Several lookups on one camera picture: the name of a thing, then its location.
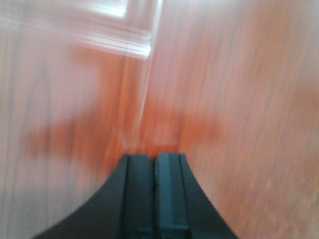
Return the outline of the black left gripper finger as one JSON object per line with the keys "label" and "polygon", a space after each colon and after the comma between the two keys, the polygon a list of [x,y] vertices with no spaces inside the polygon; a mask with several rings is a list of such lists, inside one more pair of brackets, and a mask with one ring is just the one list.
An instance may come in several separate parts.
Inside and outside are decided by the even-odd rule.
{"label": "black left gripper finger", "polygon": [[35,238],[154,238],[154,174],[150,157],[124,155],[86,203]]}

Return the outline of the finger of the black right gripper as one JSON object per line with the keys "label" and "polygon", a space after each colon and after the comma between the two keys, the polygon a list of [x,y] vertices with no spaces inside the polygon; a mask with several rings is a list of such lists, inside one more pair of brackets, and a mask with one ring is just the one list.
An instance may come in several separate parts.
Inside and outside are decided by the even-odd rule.
{"label": "finger of the black right gripper", "polygon": [[155,162],[159,239],[235,239],[196,180],[185,154],[162,153]]}

